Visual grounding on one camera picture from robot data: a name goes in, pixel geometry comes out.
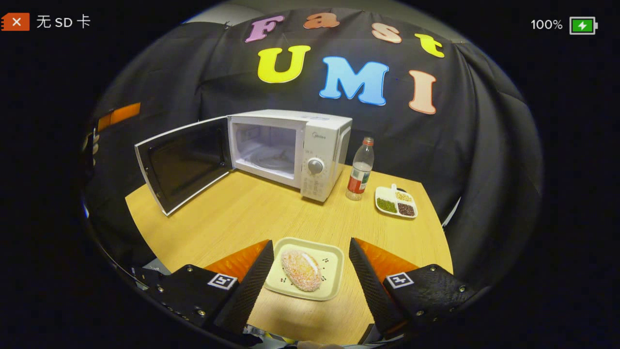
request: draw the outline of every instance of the yellow letter u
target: yellow letter u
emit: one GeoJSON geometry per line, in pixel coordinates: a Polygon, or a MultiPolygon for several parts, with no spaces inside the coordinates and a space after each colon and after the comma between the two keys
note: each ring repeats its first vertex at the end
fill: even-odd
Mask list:
{"type": "Polygon", "coordinates": [[[291,66],[287,71],[275,71],[275,59],[282,52],[281,48],[266,48],[259,52],[259,79],[266,83],[287,83],[296,79],[304,67],[304,56],[310,46],[291,46],[288,51],[293,54],[291,66]]]}

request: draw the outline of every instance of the plastic bottle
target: plastic bottle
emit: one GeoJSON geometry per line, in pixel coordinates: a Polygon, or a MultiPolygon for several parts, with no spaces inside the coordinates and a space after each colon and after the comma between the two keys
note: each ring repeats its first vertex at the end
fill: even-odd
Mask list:
{"type": "Polygon", "coordinates": [[[361,147],[355,153],[353,158],[353,168],[351,169],[351,177],[347,186],[346,196],[351,200],[361,200],[361,195],[366,189],[370,171],[373,169],[374,163],[374,140],[371,137],[364,137],[361,147]]]}

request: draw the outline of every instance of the battery percentage text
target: battery percentage text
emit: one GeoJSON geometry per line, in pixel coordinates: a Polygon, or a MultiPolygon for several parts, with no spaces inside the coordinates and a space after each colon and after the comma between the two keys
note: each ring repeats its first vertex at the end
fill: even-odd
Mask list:
{"type": "Polygon", "coordinates": [[[562,28],[561,20],[532,20],[532,29],[561,29],[562,28]]]}

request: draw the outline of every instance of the bottle label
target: bottle label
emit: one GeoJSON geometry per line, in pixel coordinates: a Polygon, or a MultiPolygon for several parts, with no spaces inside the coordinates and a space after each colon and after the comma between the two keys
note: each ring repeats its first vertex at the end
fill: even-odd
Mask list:
{"type": "Polygon", "coordinates": [[[349,183],[347,188],[353,193],[361,194],[366,189],[368,178],[370,177],[370,171],[358,171],[353,169],[351,171],[351,177],[349,177],[349,183]]]}

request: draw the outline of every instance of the battery icon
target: battery icon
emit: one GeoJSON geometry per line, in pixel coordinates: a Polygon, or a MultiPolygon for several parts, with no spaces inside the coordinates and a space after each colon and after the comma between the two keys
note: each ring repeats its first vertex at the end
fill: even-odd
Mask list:
{"type": "Polygon", "coordinates": [[[570,17],[571,35],[595,35],[597,29],[596,17],[570,17]]]}

